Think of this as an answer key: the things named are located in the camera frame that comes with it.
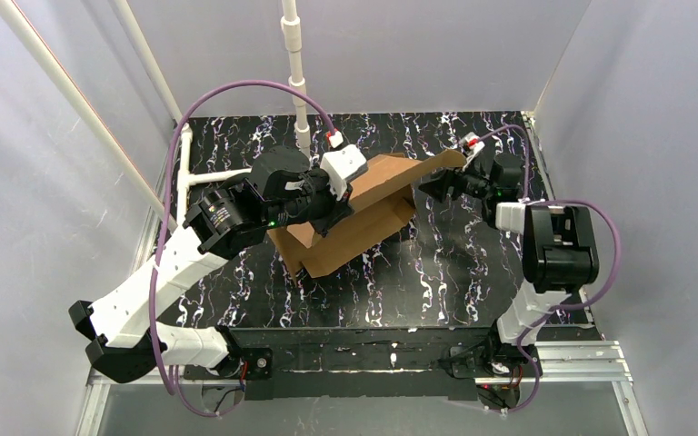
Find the brown cardboard box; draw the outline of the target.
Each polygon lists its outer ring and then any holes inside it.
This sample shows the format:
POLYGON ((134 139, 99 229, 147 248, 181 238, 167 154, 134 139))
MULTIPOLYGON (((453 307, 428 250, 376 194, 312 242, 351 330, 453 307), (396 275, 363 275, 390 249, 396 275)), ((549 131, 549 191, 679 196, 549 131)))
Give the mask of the brown cardboard box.
POLYGON ((312 278, 329 275, 410 222, 416 211, 416 181, 465 163, 466 158, 456 150, 445 150, 425 160, 378 154, 370 159, 368 172, 352 181, 353 214, 325 237, 309 223, 270 230, 268 236, 292 277, 302 269, 312 278))

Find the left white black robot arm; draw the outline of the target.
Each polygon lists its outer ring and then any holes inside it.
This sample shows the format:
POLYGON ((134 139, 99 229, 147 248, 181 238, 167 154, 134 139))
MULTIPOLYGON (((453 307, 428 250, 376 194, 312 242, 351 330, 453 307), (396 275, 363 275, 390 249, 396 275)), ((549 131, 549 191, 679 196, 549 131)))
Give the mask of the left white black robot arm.
POLYGON ((228 328, 170 326, 159 316, 271 230, 307 223, 326 235, 351 215, 352 181, 367 168, 355 145, 324 153, 318 165, 285 146, 261 154, 250 170, 192 206, 165 244, 116 289, 70 307, 75 328, 88 340, 91 366, 118 383, 159 366, 199 366, 224 378, 242 377, 252 352, 228 328))

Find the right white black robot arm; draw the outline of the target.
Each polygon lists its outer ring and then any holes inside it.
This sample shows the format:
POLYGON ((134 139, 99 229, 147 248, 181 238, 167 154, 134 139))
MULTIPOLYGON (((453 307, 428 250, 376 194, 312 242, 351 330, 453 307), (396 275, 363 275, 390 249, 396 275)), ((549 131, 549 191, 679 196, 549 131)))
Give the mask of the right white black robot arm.
POLYGON ((440 202, 473 197, 490 228, 521 237, 523 281, 478 347, 482 363, 509 368, 527 363, 541 319, 593 282, 599 272, 587 208, 521 203, 524 169, 517 156, 498 154, 488 165, 471 161, 462 168, 438 171, 419 187, 440 202))

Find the white pvc pipe frame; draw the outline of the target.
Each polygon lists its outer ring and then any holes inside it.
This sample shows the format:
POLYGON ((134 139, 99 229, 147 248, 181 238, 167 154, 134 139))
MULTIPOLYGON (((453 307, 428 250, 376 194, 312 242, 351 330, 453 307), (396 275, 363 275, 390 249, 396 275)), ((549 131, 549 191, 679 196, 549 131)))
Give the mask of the white pvc pipe frame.
MULTIPOLYGON (((164 168, 173 118, 109 1, 20 4, 143 177, 164 168)), ((132 237, 149 206, 114 155, 0 17, 0 225, 132 237)))

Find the aluminium rail base frame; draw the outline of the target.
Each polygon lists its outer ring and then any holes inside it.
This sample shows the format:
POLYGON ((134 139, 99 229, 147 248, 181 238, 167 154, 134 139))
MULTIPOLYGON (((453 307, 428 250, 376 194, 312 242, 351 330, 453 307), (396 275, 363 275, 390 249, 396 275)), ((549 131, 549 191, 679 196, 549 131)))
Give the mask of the aluminium rail base frame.
MULTIPOLYGON (((424 159, 457 135, 524 126, 520 112, 341 114, 337 128, 369 156, 424 159)), ((196 117, 189 171, 247 166, 263 151, 294 144, 294 115, 196 117)), ((205 276, 160 314, 180 327, 229 325, 244 345, 271 346, 284 373, 390 375, 427 369, 446 344, 472 345, 508 309, 521 284, 520 237, 497 233, 480 204, 438 203, 412 190, 416 214, 325 277, 295 279, 268 237, 205 276)))

